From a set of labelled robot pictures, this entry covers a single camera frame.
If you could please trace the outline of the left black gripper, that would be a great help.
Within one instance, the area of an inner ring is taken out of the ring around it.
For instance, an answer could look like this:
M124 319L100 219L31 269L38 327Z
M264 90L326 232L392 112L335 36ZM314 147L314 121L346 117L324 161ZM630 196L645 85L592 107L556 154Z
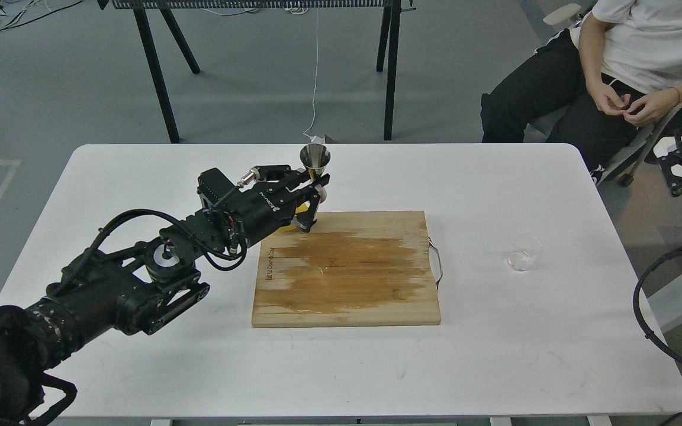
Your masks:
M329 173L294 191L295 196L290 197L294 185L309 181L309 173L304 168L292 169L288 164L262 165L250 172L255 183L246 191L223 178L223 210L236 222L246 247L251 248L281 227L290 225L294 204L297 207L308 202L308 211L298 215L297 225L301 232L309 233L317 221L319 205L327 199Z

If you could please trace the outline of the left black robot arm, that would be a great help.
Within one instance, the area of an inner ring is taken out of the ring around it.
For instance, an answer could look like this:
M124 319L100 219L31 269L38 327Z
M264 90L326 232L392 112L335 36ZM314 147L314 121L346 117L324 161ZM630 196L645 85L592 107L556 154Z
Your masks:
M281 227L309 232L329 180L309 166L270 165L233 183L211 168L198 176L192 215L132 209L112 218L45 296L0 306L0 425L49 424L78 394L49 369L110 329L151 335L201 301L210 286L198 259L233 270Z

